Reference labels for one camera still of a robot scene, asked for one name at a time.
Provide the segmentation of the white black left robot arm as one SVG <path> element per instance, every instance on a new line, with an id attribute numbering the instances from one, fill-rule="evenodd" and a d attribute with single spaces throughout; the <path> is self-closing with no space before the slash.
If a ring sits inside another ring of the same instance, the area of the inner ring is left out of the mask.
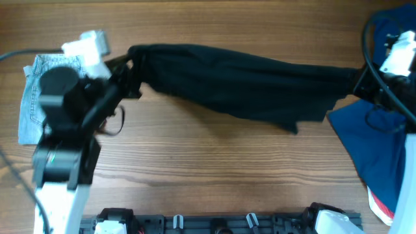
<path id="1" fill-rule="evenodd" d="M 35 233 L 78 233 L 101 146 L 95 135 L 124 98 L 139 98 L 140 82 L 128 55 L 104 61 L 111 50 L 105 31 L 87 31 L 62 45 L 79 57 L 85 75 L 58 66 L 40 78 L 43 133 L 32 157 Z"/>

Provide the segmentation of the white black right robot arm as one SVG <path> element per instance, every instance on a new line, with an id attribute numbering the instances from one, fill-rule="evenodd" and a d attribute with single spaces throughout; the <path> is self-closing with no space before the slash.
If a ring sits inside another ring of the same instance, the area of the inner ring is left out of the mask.
<path id="1" fill-rule="evenodd" d="M 367 186 L 371 211 L 390 233 L 415 232 L 415 32 L 388 36 L 388 54 L 375 66 L 361 37 L 365 67 L 353 86 L 360 100 L 328 120 Z"/>

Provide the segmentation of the black shorts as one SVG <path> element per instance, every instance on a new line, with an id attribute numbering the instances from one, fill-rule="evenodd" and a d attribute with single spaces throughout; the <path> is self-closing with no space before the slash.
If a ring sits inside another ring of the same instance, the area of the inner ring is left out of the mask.
<path id="1" fill-rule="evenodd" d="M 138 79 L 156 92 L 294 134 L 298 122 L 323 121 L 351 93 L 358 72 L 195 44 L 134 45 L 128 55 Z"/>

